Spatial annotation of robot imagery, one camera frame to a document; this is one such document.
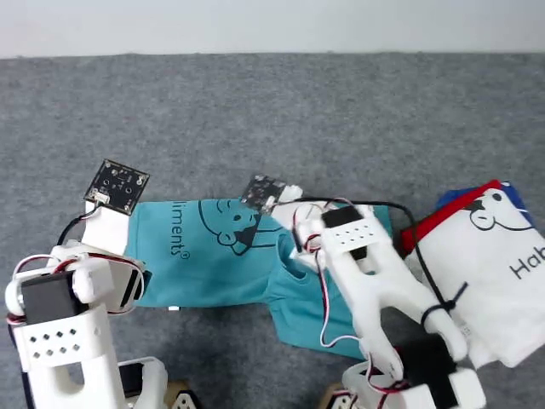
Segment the white plastic bracket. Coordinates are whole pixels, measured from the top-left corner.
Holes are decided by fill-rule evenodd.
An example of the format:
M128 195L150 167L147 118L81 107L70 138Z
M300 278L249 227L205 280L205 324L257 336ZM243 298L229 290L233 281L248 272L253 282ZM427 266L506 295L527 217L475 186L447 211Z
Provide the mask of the white plastic bracket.
M94 203L85 202L86 212L94 208ZM85 245L122 256L128 242L129 217L123 213L102 206L85 222L82 237L82 243Z

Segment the wire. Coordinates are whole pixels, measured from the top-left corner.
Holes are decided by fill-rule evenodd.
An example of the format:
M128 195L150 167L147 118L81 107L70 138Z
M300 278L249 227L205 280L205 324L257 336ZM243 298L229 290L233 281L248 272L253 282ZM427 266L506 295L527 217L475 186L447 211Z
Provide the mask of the wire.
M36 260L56 260L57 262L60 262L59 257L51 256L50 254L34 254L32 256L25 257L15 266L14 273L11 276L11 279L15 279L15 276L20 273L20 270L26 264L28 264L29 262L34 262Z
M19 316L19 315L8 313L6 315L6 322L10 325L24 324L26 322L26 316L25 315Z
M324 348L333 348L335 344L341 341L342 339L352 339L354 341L359 342L359 338L355 337L354 335L341 335L340 337L335 338L330 343L326 343L324 340L325 330L330 321L330 296L327 291L327 283L325 282L324 272L322 271L322 268L320 267L320 263L318 261L318 252L319 251L316 251L314 253L314 259L316 260L316 266L318 267L320 287L322 288L322 300L324 302L324 324L322 325L322 331L320 332L320 345Z
M350 406L348 407L348 409L352 409L354 407L354 405L356 404L356 400L358 400L358 396L354 395L350 400Z
M88 213L85 213L83 215L80 215L74 219L72 219L68 225L65 227L65 229L62 231L62 233L59 236L59 239L57 240L57 245L63 245L66 239L66 236L72 230L77 224L79 224L83 220L87 220L90 217L94 216L95 213L99 210L99 208L102 206L101 202L97 202L94 209Z
M384 404L386 403L386 399L387 399L388 395L390 395L390 394L384 394L381 397L381 399L378 401L378 406L376 407L376 409L382 409L384 407Z
M54 268L52 274L61 273L66 270L66 267L68 267L70 264L74 262L78 262L79 260L77 258L69 258L65 260L64 262L60 262L57 267Z

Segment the white wire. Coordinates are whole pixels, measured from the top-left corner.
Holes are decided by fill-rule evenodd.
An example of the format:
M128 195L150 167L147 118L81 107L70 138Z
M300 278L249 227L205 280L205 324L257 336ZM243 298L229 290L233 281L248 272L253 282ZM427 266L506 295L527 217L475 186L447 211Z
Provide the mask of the white wire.
M55 259L57 262L60 262L59 257L51 256L50 254L33 254L32 256L28 256L23 258L20 262L17 263L17 265L14 268L14 273L11 276L11 279L15 279L17 274L20 272L20 270L27 264L28 262L33 262L34 260L43 260L43 259Z
M325 330L327 329L327 325L330 322L330 295L327 290L327 283L325 282L325 276L324 272L322 271L322 268L320 267L319 261L318 261L318 253L319 251L316 251L316 265L318 267L318 276L320 278L320 281L322 283L322 288L324 289L324 305L325 305L325 311L324 311L324 325L322 325L322 331L320 332L320 345L324 348L332 348L335 346L336 343L341 341L342 339L352 339L354 341L359 342L359 338L355 337L354 335L341 335L340 337L335 338L330 343L326 343L324 340L325 337Z

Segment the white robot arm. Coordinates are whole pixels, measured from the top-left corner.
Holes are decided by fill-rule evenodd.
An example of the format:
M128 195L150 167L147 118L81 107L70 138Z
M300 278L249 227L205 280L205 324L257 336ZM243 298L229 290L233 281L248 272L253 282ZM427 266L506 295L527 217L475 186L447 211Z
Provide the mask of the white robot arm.
M88 213L75 219L86 222L82 242L60 243L16 267L5 299L32 392L29 407L167 408L163 363L152 357L118 363L108 322L109 314L130 312L145 291L143 263L123 252L146 181L146 174L105 161L86 195ZM49 260L46 267L19 271L41 258ZM72 364L81 365L83 384L71 380Z
M293 186L258 176L243 201L258 210L268 210L292 230L299 247L295 258L326 267L345 299L360 349L368 358L346 371L342 379L358 398L354 405L365 409L484 407L485 396L475 371L456 366L466 356L468 346L443 309L434 309L424 323L427 333L438 335L427 336L404 350L394 348L387 339L381 325L383 308L394 307L420 323L439 301L406 267L372 207L348 202L349 206L327 210L325 202L305 204L304 199L293 197L284 200L285 192L295 191ZM304 220L299 222L299 215ZM318 249L318 254L309 254ZM371 383L373 368L382 375L373 375ZM402 382L403 389L391 389L391 385Z

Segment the teal t-shirt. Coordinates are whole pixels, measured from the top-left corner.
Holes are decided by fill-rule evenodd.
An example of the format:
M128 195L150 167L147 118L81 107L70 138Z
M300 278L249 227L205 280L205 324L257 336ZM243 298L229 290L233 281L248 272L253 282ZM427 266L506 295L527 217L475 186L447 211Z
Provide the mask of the teal t-shirt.
M386 207L375 213L391 232ZM294 261L288 230L238 199L146 202L130 219L127 255L142 260L152 279L139 305L219 307L268 304L281 341L362 359L358 343L319 344L323 322L318 276ZM327 275L330 323L326 338L353 334L352 315Z

